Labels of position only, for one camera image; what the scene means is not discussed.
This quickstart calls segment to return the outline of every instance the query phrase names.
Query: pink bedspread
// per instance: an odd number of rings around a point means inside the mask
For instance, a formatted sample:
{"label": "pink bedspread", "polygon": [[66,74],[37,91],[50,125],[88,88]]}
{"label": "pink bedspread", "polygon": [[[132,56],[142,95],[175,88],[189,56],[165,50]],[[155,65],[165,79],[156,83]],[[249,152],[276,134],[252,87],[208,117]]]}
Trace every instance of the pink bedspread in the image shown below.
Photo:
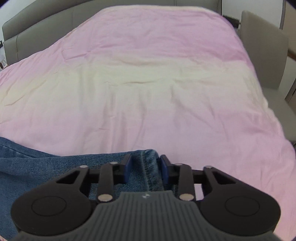
{"label": "pink bedspread", "polygon": [[0,136],[62,156],[152,148],[215,166],[273,196],[275,233],[296,236],[294,148],[232,26],[209,10],[100,11],[0,73]]}

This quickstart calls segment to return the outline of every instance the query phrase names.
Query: bed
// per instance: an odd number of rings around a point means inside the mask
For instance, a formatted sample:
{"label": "bed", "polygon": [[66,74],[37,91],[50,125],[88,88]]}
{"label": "bed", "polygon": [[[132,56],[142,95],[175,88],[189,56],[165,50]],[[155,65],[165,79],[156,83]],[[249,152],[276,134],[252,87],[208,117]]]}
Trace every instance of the bed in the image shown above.
{"label": "bed", "polygon": [[1,137],[59,156],[151,148],[215,166],[273,196],[275,234],[296,236],[295,150],[217,1],[54,2],[3,28]]}

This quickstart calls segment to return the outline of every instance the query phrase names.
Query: gray leather headboard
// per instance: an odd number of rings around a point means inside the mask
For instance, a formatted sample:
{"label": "gray leather headboard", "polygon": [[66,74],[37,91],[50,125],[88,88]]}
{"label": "gray leather headboard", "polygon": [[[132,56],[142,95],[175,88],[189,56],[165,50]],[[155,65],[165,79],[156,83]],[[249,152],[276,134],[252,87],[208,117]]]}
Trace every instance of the gray leather headboard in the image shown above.
{"label": "gray leather headboard", "polygon": [[42,51],[106,7],[116,5],[199,6],[221,14],[222,0],[36,0],[3,27],[9,65]]}

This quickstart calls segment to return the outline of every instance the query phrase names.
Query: denim fabric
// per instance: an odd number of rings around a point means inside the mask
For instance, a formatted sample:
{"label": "denim fabric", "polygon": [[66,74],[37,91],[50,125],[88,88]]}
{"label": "denim fabric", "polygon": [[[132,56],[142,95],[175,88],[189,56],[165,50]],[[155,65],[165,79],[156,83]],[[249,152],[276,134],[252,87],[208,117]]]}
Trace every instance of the denim fabric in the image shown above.
{"label": "denim fabric", "polygon": [[[154,150],[129,152],[133,156],[128,184],[115,186],[115,196],[122,191],[161,191],[164,189]],[[54,156],[18,145],[0,137],[0,235],[9,240],[17,234],[11,220],[12,203],[24,192],[58,177],[80,165],[99,168],[112,161],[120,162],[126,153],[81,156]],[[89,198],[94,199],[95,185]]]}

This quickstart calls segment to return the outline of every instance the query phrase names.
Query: ribbed surface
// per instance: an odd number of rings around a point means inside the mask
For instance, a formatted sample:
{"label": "ribbed surface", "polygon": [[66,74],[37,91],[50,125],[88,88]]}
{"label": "ribbed surface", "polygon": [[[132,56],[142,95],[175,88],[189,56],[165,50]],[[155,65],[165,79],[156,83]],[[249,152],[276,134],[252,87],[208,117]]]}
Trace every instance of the ribbed surface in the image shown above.
{"label": "ribbed surface", "polygon": [[272,233],[237,237],[221,232],[202,217],[196,204],[176,199],[171,191],[123,193],[117,201],[99,205],[92,217],[73,232],[55,237],[21,233],[13,241],[51,240],[279,241]]}

